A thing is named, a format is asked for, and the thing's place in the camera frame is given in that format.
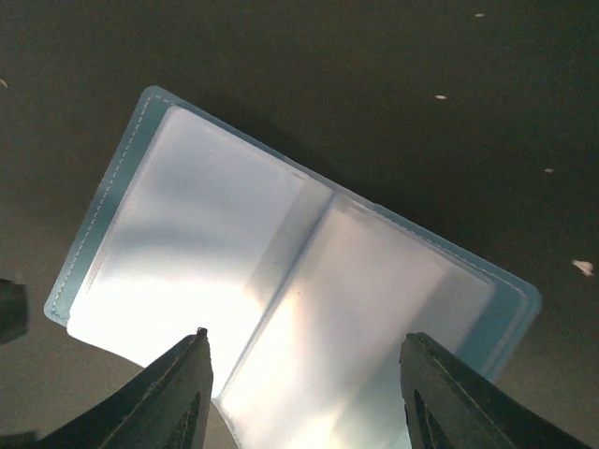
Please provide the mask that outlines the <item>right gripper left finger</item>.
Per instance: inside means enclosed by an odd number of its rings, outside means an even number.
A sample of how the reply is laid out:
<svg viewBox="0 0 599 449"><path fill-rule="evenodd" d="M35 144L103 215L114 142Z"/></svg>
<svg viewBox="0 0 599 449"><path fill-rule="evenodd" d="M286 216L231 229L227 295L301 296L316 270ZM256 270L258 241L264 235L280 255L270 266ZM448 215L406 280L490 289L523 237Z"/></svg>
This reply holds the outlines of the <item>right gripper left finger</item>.
<svg viewBox="0 0 599 449"><path fill-rule="evenodd" d="M201 448L212 395L207 330L184 337L110 397L33 448Z"/></svg>

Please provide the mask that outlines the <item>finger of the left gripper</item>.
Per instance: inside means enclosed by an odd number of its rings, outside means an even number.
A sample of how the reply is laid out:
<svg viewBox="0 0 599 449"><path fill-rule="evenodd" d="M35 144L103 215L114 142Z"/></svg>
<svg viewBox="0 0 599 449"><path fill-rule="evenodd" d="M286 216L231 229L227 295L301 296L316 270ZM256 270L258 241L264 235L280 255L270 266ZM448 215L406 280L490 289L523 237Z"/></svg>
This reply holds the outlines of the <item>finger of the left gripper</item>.
<svg viewBox="0 0 599 449"><path fill-rule="evenodd" d="M7 344L28 330L28 296L26 287L10 280L0 282L0 343Z"/></svg>

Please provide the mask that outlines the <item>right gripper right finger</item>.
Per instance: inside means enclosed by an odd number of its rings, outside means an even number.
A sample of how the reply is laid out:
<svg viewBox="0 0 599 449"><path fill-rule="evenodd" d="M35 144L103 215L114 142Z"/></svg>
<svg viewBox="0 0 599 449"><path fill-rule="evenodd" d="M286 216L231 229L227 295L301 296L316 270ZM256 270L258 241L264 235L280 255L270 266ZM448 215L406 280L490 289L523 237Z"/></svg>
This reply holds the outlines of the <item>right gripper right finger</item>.
<svg viewBox="0 0 599 449"><path fill-rule="evenodd" d="M515 402L428 334L402 343L401 386L414 448L585 448Z"/></svg>

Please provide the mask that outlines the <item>blue card holder wallet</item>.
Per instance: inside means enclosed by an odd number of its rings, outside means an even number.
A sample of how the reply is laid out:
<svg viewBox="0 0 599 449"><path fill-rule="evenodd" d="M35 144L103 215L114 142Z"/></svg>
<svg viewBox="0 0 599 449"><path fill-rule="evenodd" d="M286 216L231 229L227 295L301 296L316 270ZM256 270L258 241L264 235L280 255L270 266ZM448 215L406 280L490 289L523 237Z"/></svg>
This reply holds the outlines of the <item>blue card holder wallet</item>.
<svg viewBox="0 0 599 449"><path fill-rule="evenodd" d="M494 380L540 306L522 279L152 86L44 312L143 367L205 328L240 448L405 448L405 336Z"/></svg>

